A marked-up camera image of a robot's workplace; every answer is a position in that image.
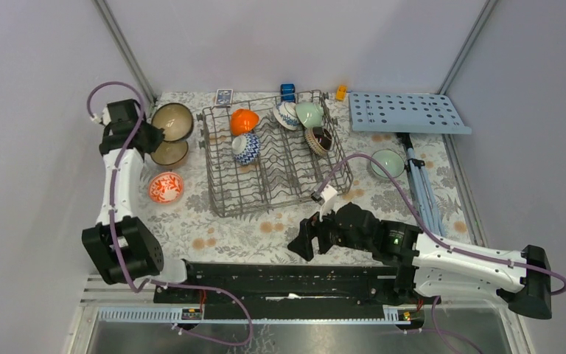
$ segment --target light green bowl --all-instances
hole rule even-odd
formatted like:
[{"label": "light green bowl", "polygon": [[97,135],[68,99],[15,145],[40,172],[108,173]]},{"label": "light green bowl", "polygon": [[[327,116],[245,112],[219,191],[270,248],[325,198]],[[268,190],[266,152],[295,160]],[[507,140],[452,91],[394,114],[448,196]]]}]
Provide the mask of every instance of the light green bowl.
[{"label": "light green bowl", "polygon": [[305,128],[310,129],[322,126],[324,109],[320,103],[300,102],[296,104],[296,115]]},{"label": "light green bowl", "polygon": [[[405,161],[402,159],[402,157],[400,157],[400,155],[393,152],[392,150],[378,150],[376,153],[372,154],[372,158],[380,162],[380,164],[394,178],[402,175],[402,172],[405,171]],[[387,178],[387,175],[384,174],[377,165],[375,165],[373,162],[370,162],[370,165],[372,166],[372,170],[377,174],[377,176],[379,176],[380,178]]]}]

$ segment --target wire rack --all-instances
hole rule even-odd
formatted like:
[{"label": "wire rack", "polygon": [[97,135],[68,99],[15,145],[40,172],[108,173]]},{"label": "wire rack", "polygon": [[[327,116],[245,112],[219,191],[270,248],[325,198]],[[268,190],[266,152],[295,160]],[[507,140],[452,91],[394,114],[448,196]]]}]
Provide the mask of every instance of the wire rack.
[{"label": "wire rack", "polygon": [[[305,142],[303,130],[289,131],[276,121],[272,108],[281,96],[233,102],[230,107],[212,106],[203,109],[207,183],[213,211],[221,218],[285,207],[311,200],[311,193],[344,158],[335,130],[337,121],[330,116],[319,90],[294,94],[296,102],[318,102],[324,109],[323,127],[333,136],[333,146],[326,157],[315,155]],[[257,160],[248,166],[238,164],[231,153],[231,114],[237,109],[250,109],[259,115],[254,133],[261,142]],[[330,184],[340,193],[347,193],[352,172],[346,163]]]}]

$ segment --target blue and white bowl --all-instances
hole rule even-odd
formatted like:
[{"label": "blue and white bowl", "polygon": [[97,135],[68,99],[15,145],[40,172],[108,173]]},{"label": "blue and white bowl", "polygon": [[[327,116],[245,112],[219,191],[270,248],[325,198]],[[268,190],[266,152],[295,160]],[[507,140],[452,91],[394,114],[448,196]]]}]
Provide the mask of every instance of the blue and white bowl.
[{"label": "blue and white bowl", "polygon": [[296,104],[294,102],[280,102],[272,108],[272,114],[286,129],[295,131],[302,127],[301,121],[296,115]]},{"label": "blue and white bowl", "polygon": [[244,133],[236,136],[231,142],[231,151],[235,161],[241,165],[255,161],[262,148],[259,137],[255,133]]}]

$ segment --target white wall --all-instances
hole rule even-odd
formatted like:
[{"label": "white wall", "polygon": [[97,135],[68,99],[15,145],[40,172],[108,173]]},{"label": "white wall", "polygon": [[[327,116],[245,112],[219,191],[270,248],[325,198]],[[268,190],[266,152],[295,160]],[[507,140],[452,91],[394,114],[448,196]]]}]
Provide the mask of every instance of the white wall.
[{"label": "white wall", "polygon": [[0,354],[63,345],[104,180],[85,99],[110,79],[133,81],[91,2],[0,1]]},{"label": "white wall", "polygon": [[[566,276],[566,1],[501,1],[449,96],[491,246],[542,246]],[[566,353],[566,294],[552,306],[528,321],[538,354]]]},{"label": "white wall", "polygon": [[437,91],[484,0],[110,0],[159,91]]}]

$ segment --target floral tablecloth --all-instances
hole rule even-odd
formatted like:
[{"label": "floral tablecloth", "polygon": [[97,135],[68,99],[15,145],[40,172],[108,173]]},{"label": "floral tablecloth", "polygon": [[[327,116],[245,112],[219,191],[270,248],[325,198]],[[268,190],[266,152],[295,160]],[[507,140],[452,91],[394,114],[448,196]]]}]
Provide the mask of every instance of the floral tablecloth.
[{"label": "floral tablecloth", "polygon": [[[234,100],[250,100],[273,96],[273,93],[236,93]],[[351,131],[348,99],[343,102],[332,99],[327,105],[331,116],[338,121],[336,129],[344,153],[372,154],[376,150],[392,149],[405,158],[402,146],[392,133],[359,133]],[[156,107],[166,103],[183,103],[194,115],[213,105],[214,93],[162,94]],[[202,140],[202,122],[195,123],[189,138],[187,163],[175,172],[184,178],[185,191],[180,201],[171,205],[153,203],[147,196],[150,180],[161,168],[147,156],[141,175],[139,206],[141,219],[160,241],[166,257],[185,258],[194,262],[236,263],[307,263],[297,254],[287,250],[287,244],[298,235],[298,224],[318,210],[318,205],[309,202],[296,206],[274,209],[237,218],[219,218],[209,208],[205,150],[199,148]],[[426,161],[439,208],[444,217],[449,239],[470,243],[461,201],[447,152],[441,136],[435,134],[412,134],[411,139],[419,159]],[[350,192],[339,197],[335,208],[353,201],[364,209],[371,210],[377,218],[415,224],[413,216],[405,206],[396,188],[388,181],[379,179],[363,159],[350,161],[354,181]],[[398,182],[408,192],[406,173]],[[378,265],[367,252],[333,247],[327,254],[317,254],[309,264],[330,265]]]}]

